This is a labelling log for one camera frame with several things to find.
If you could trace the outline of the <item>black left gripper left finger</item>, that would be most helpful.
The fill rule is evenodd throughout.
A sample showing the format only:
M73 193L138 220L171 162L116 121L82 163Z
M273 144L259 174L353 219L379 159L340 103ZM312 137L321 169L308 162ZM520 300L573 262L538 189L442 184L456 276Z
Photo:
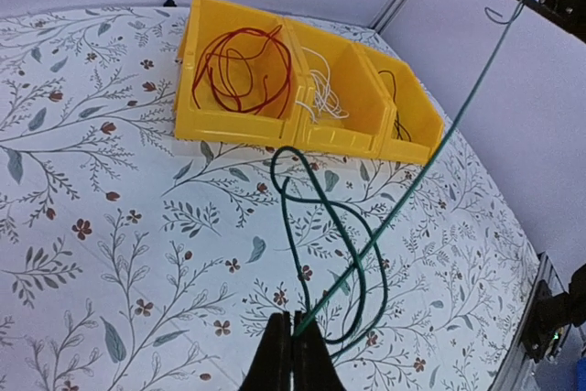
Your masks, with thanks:
M265 327L240 391L291 389L291 319L289 312L273 313Z

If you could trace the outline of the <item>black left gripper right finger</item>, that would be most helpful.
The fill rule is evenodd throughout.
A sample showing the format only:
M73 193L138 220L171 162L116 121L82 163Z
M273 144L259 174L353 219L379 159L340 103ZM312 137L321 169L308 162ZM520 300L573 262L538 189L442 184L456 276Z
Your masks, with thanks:
M292 337L292 384L295 391L343 391L315 320Z

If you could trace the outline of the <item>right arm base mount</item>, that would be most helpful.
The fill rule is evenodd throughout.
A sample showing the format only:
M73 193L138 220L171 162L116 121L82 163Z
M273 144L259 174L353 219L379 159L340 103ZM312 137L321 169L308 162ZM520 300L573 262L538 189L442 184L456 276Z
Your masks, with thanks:
M571 277L569 290L553 295L546 280L537 282L535 298L521 335L527 356L536 363L546 357L558 330L585 322L585 265Z

